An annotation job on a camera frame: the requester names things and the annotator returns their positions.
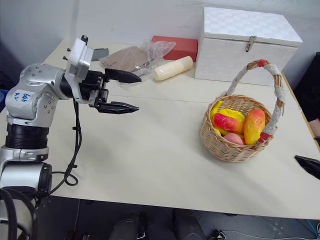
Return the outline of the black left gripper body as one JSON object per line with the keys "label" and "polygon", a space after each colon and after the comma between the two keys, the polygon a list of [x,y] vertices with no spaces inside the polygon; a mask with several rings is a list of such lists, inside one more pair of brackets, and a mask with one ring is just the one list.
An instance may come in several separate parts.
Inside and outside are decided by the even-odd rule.
{"label": "black left gripper body", "polygon": [[99,107],[107,103],[109,90],[106,84],[109,76],[100,71],[89,70],[85,79],[79,84],[83,100],[91,107]]}

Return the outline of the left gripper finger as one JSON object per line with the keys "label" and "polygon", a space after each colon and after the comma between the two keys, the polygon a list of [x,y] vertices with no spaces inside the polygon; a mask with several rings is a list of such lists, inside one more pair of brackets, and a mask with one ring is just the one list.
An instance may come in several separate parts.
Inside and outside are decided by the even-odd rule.
{"label": "left gripper finger", "polygon": [[111,101],[109,103],[98,102],[94,105],[99,113],[128,114],[138,111],[140,108],[124,102]]}
{"label": "left gripper finger", "polygon": [[118,81],[119,83],[134,84],[142,81],[142,79],[139,76],[128,71],[111,69],[111,68],[105,68],[104,71],[105,71],[105,76],[109,80],[115,80],[115,81]]}

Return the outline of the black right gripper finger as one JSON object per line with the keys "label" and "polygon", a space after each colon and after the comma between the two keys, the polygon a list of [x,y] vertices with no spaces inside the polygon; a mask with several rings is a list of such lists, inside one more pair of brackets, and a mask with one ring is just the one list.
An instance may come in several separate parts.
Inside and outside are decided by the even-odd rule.
{"label": "black right gripper finger", "polygon": [[294,158],[307,173],[309,173],[310,175],[314,176],[317,179],[320,179],[320,161],[319,160],[309,158],[309,157],[299,156],[299,155],[295,155]]}

